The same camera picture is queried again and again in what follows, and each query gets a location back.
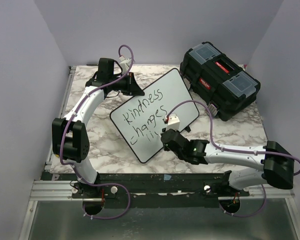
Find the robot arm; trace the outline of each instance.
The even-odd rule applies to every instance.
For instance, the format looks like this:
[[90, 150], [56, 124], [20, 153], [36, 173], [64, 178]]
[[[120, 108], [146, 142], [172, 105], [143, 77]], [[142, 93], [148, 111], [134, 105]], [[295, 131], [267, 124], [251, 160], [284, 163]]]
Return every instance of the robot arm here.
[[[112, 90], [121, 91], [127, 96], [144, 96], [144, 91], [138, 86], [133, 72], [129, 70], [131, 59], [120, 56], [120, 63], [110, 58], [99, 60], [98, 71], [86, 82], [85, 90], [74, 108], [64, 118], [55, 118], [52, 122], [52, 150], [56, 155], [60, 155], [62, 137], [69, 123], [67, 132], [72, 132], [72, 136], [66, 135], [64, 139], [62, 160], [64, 165], [71, 165], [77, 175], [78, 181], [85, 184], [82, 179], [90, 184], [98, 184], [100, 178], [98, 172], [92, 167], [88, 158], [90, 148], [86, 125], [93, 115], [95, 109], [104, 101], [107, 94]], [[117, 63], [121, 68], [120, 74], [114, 74], [114, 65]]]
[[[230, 164], [248, 167], [225, 173], [228, 174], [228, 186], [235, 190], [266, 183], [279, 189], [293, 188], [294, 161], [288, 157], [258, 153], [266, 150], [290, 155], [278, 143], [268, 141], [266, 146], [218, 144], [221, 148], [219, 149], [207, 140], [186, 139], [178, 131], [178, 122], [179, 118], [175, 114], [169, 117], [168, 125], [161, 134], [161, 141], [163, 149], [174, 152], [180, 160], [194, 165]], [[241, 150], [248, 153], [229, 152], [223, 149]]]

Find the white marble pattern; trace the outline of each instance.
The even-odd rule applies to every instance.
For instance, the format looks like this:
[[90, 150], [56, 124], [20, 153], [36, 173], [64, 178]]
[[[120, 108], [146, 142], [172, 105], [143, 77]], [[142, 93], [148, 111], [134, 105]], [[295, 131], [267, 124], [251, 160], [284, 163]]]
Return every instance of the white marble pattern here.
[[[134, 65], [132, 72], [143, 89], [160, 76], [173, 68], [174, 65]], [[71, 86], [66, 105], [68, 113], [78, 102], [84, 92], [84, 86], [98, 67], [78, 66]], [[194, 100], [203, 100], [191, 92]], [[147, 163], [140, 163], [128, 144], [111, 122], [109, 114], [112, 110], [129, 99], [120, 94], [118, 97], [106, 98], [97, 107], [88, 122], [86, 129], [90, 141], [89, 158], [92, 166], [99, 173], [223, 173], [228, 170], [239, 170], [244, 167], [228, 164], [191, 165], [179, 160], [172, 152], [161, 150]], [[209, 139], [209, 117], [201, 105], [198, 105], [200, 116], [191, 125], [191, 132], [182, 134], [188, 139]], [[227, 145], [258, 146], [267, 142], [262, 120], [255, 103], [224, 122], [218, 118], [213, 120], [213, 137], [216, 142]], [[60, 164], [59, 158], [53, 155], [51, 173], [73, 173], [69, 166]]]

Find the gray wall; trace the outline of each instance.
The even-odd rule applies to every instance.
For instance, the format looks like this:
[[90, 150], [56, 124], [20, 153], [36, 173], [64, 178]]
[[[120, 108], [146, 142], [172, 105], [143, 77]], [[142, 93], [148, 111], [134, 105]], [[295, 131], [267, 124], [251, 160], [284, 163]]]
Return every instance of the gray wall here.
[[0, 0], [0, 240], [18, 239], [68, 73], [33, 0]]
[[179, 64], [210, 41], [246, 64], [283, 0], [35, 0], [69, 65], [117, 58], [132, 47], [138, 64]]
[[[300, 158], [300, 0], [283, 2], [248, 71], [261, 81], [257, 103], [268, 138]], [[300, 211], [300, 175], [295, 193]]]

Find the black toolbox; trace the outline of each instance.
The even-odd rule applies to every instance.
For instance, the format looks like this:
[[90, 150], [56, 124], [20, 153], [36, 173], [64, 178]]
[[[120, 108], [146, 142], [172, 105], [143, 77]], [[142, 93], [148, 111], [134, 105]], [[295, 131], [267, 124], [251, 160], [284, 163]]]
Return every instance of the black toolbox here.
[[210, 42], [188, 50], [180, 73], [208, 105], [212, 116], [228, 121], [257, 98], [260, 82]]

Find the purple cable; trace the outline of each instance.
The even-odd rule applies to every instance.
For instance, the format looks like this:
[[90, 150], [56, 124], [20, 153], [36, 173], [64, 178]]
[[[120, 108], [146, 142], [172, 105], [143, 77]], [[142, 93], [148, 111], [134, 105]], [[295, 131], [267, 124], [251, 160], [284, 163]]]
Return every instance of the purple cable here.
[[254, 213], [251, 213], [251, 214], [248, 214], [248, 215], [237, 215], [237, 214], [234, 214], [234, 213], [230, 213], [230, 212], [227, 212], [226, 210], [224, 210], [224, 208], [221, 206], [221, 204], [219, 204], [220, 208], [223, 210], [223, 212], [229, 216], [232, 216], [232, 217], [236, 217], [236, 218], [248, 218], [248, 217], [252, 217], [252, 216], [255, 216], [257, 214], [259, 214], [260, 212], [262, 212], [262, 210], [266, 207], [266, 203], [267, 203], [267, 194], [266, 194], [266, 189], [263, 185], [261, 185], [262, 187], [262, 190], [263, 190], [263, 195], [264, 195], [264, 199], [263, 199], [263, 203], [261, 205], [261, 207], [255, 211]]
[[[126, 71], [126, 73], [124, 73], [124, 74], [123, 74], [121, 77], [119, 77], [117, 80], [112, 81], [112, 82], [110, 82], [110, 83], [107, 83], [107, 84], [105, 84], [105, 85], [102, 85], [102, 86], [97, 87], [96, 89], [92, 90], [91, 92], [88, 93], [89, 96], [90, 96], [91, 94], [95, 93], [96, 91], [100, 90], [100, 89], [103, 89], [103, 88], [108, 87], [108, 86], [110, 86], [110, 85], [112, 85], [112, 84], [115, 84], [116, 82], [122, 80], [125, 76], [128, 75], [128, 73], [130, 72], [130, 70], [131, 70], [131, 68], [132, 68], [133, 62], [134, 62], [134, 53], [132, 52], [132, 49], [131, 49], [129, 46], [123, 44], [123, 45], [121, 45], [121, 46], [119, 47], [119, 55], [120, 55], [120, 50], [121, 50], [121, 48], [123, 48], [123, 47], [126, 47], [126, 48], [130, 51], [130, 53], [131, 53], [131, 65], [129, 66], [129, 68], [128, 68], [128, 70]], [[119, 186], [119, 187], [122, 187], [122, 188], [126, 191], [126, 193], [127, 193], [127, 195], [128, 195], [128, 204], [127, 204], [125, 210], [124, 210], [122, 213], [120, 213], [120, 214], [118, 214], [118, 215], [116, 215], [116, 216], [110, 216], [110, 217], [92, 216], [94, 219], [103, 219], [103, 220], [116, 219], [116, 218], [119, 218], [119, 217], [121, 217], [122, 215], [124, 215], [124, 214], [128, 211], [128, 209], [129, 209], [129, 207], [130, 207], [131, 199], [130, 199], [130, 193], [129, 193], [128, 189], [127, 189], [125, 186], [123, 186], [123, 185], [121, 185], [121, 184], [118, 184], [118, 183], [92, 184], [92, 183], [86, 181], [82, 176], [80, 176], [80, 174], [77, 172], [76, 167], [75, 167], [75, 165], [74, 165], [73, 163], [71, 163], [71, 162], [64, 162], [64, 160], [63, 160], [63, 153], [64, 153], [64, 146], [65, 146], [65, 140], [66, 140], [67, 131], [68, 131], [68, 129], [69, 129], [69, 126], [70, 126], [72, 120], [73, 120], [74, 117], [75, 117], [75, 114], [78, 112], [78, 110], [80, 109], [80, 107], [82, 106], [82, 104], [84, 104], [84, 102], [87, 100], [88, 95], [86, 95], [86, 96], [81, 100], [81, 102], [79, 102], [78, 106], [77, 106], [76, 109], [74, 110], [73, 115], [70, 117], [70, 119], [68, 120], [67, 124], [65, 125], [64, 132], [63, 132], [62, 139], [61, 139], [61, 145], [60, 145], [60, 155], [59, 155], [59, 157], [60, 157], [60, 163], [61, 163], [62, 165], [64, 165], [64, 166], [66, 166], [66, 165], [71, 165], [71, 166], [73, 166], [73, 170], [74, 170], [75, 174], [77, 175], [77, 177], [78, 177], [79, 179], [81, 179], [82, 182], [88, 184], [89, 186], [92, 186], [92, 187], [104, 187], [104, 186]]]
[[[167, 114], [167, 118], [170, 116], [170, 114], [176, 110], [176, 108], [180, 107], [183, 104], [186, 103], [197, 103], [200, 104], [201, 106], [203, 106], [205, 108], [205, 110], [208, 112], [209, 114], [209, 118], [210, 118], [210, 141], [212, 143], [212, 145], [217, 148], [217, 149], [222, 149], [223, 151], [227, 151], [227, 152], [232, 152], [232, 153], [238, 153], [238, 154], [269, 154], [269, 155], [277, 155], [277, 156], [281, 156], [281, 157], [285, 157], [285, 158], [290, 158], [293, 160], [296, 160], [299, 164], [300, 164], [300, 159], [295, 157], [295, 156], [291, 156], [289, 154], [284, 154], [284, 153], [280, 153], [280, 152], [274, 152], [274, 151], [256, 151], [256, 153], [254, 151], [247, 151], [247, 150], [236, 150], [236, 149], [230, 149], [230, 148], [222, 148], [221, 146], [217, 145], [213, 139], [213, 117], [211, 115], [210, 110], [208, 109], [208, 107], [206, 105], [204, 105], [202, 102], [196, 101], [196, 100], [187, 100], [187, 101], [183, 101], [181, 103], [179, 103], [177, 106], [175, 106], [168, 114]], [[293, 175], [299, 175], [300, 174], [300, 170], [295, 172]]]
[[[167, 119], [169, 118], [170, 114], [176, 110], [178, 107], [180, 107], [181, 105], [183, 104], [186, 104], [186, 103], [197, 103], [197, 104], [200, 104], [201, 106], [203, 106], [205, 108], [205, 110], [208, 112], [208, 115], [209, 115], [209, 118], [210, 118], [210, 141], [212, 143], [212, 145], [217, 148], [217, 149], [222, 149], [223, 151], [227, 151], [227, 152], [232, 152], [232, 153], [238, 153], [238, 154], [270, 154], [270, 155], [277, 155], [277, 156], [282, 156], [282, 157], [285, 157], [285, 158], [291, 158], [291, 159], [294, 159], [296, 160], [299, 164], [300, 164], [300, 159], [295, 157], [295, 156], [291, 156], [291, 155], [288, 155], [288, 154], [284, 154], [284, 153], [279, 153], [279, 152], [273, 152], [273, 151], [256, 151], [256, 153], [254, 151], [247, 151], [247, 150], [236, 150], [236, 149], [230, 149], [230, 148], [221, 148], [221, 146], [217, 145], [215, 142], [214, 142], [214, 139], [213, 139], [213, 117], [212, 117], [212, 114], [210, 112], [210, 110], [208, 109], [208, 107], [206, 105], [204, 105], [202, 102], [199, 102], [199, 101], [196, 101], [196, 100], [187, 100], [187, 101], [183, 101], [181, 103], [179, 103], [177, 106], [175, 106], [168, 114], [167, 114]], [[293, 175], [296, 176], [300, 174], [300, 170], [295, 172]], [[261, 207], [259, 208], [259, 210], [257, 210], [256, 212], [252, 213], [252, 214], [249, 214], [249, 215], [235, 215], [235, 214], [232, 214], [230, 212], [225, 212], [226, 214], [230, 215], [230, 216], [234, 216], [234, 217], [238, 217], [238, 218], [246, 218], [246, 217], [251, 217], [251, 216], [254, 216], [258, 213], [260, 213], [266, 206], [266, 203], [267, 203], [267, 194], [266, 194], [266, 190], [265, 190], [265, 187], [263, 185], [262, 186], [262, 189], [263, 189], [263, 192], [264, 192], [264, 200], [263, 200], [263, 204], [261, 205]]]
[[85, 213], [86, 216], [88, 217], [92, 217], [93, 219], [101, 219], [101, 220], [111, 220], [111, 219], [117, 219], [119, 217], [121, 217], [122, 215], [126, 214], [126, 212], [129, 210], [129, 207], [130, 207], [130, 203], [131, 203], [131, 197], [130, 197], [130, 193], [128, 191], [128, 189], [119, 184], [119, 183], [102, 183], [102, 184], [92, 184], [88, 181], [86, 181], [84, 178], [82, 178], [82, 176], [77, 172], [77, 170], [74, 168], [73, 169], [75, 174], [77, 175], [77, 177], [82, 181], [84, 182], [85, 184], [91, 186], [91, 187], [105, 187], [105, 186], [119, 186], [121, 188], [123, 188], [125, 191], [126, 191], [126, 194], [128, 195], [128, 204], [126, 205], [126, 208], [123, 212], [121, 212], [120, 214], [116, 215], [116, 216], [95, 216], [95, 215], [89, 215], [86, 213], [86, 209], [85, 209], [85, 205], [83, 205], [82, 209]]

